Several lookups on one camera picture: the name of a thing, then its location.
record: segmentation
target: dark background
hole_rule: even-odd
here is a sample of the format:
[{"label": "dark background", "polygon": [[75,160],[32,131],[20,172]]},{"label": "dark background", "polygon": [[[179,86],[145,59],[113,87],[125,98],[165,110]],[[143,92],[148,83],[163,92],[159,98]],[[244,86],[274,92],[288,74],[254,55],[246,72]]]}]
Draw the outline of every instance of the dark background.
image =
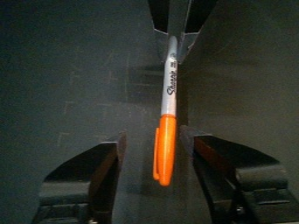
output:
[{"label": "dark background", "polygon": [[[1,1],[0,223],[31,223],[60,163],[120,131],[115,223],[210,223],[177,144],[172,185],[152,180],[163,70],[147,1]],[[180,66],[179,124],[256,148],[299,198],[299,3],[219,1]]]}]

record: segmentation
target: marker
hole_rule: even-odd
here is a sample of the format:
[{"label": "marker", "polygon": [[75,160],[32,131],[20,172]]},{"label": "marker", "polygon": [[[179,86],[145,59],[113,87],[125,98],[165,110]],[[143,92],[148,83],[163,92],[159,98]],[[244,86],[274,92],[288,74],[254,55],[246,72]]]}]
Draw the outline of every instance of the marker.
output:
[{"label": "marker", "polygon": [[168,53],[164,62],[163,108],[160,126],[155,131],[153,144],[153,179],[161,186],[168,186],[173,173],[175,132],[176,132],[176,75],[177,41],[169,38]]}]

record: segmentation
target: black plastic part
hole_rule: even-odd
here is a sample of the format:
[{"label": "black plastic part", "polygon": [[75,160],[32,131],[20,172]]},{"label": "black plastic part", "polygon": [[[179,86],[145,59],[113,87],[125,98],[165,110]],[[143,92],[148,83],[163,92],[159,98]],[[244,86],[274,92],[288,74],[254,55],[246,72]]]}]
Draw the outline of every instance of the black plastic part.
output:
[{"label": "black plastic part", "polygon": [[47,176],[32,224],[111,223],[125,134],[67,161]]},{"label": "black plastic part", "polygon": [[153,19],[153,28],[157,31],[167,33],[169,0],[148,0],[148,5]]},{"label": "black plastic part", "polygon": [[199,155],[243,191],[287,188],[284,167],[260,151],[215,136],[196,136],[194,144]]},{"label": "black plastic part", "polygon": [[299,203],[279,161],[244,145],[182,126],[214,224],[298,223]]},{"label": "black plastic part", "polygon": [[187,13],[184,33],[199,32],[218,0],[192,0]]}]

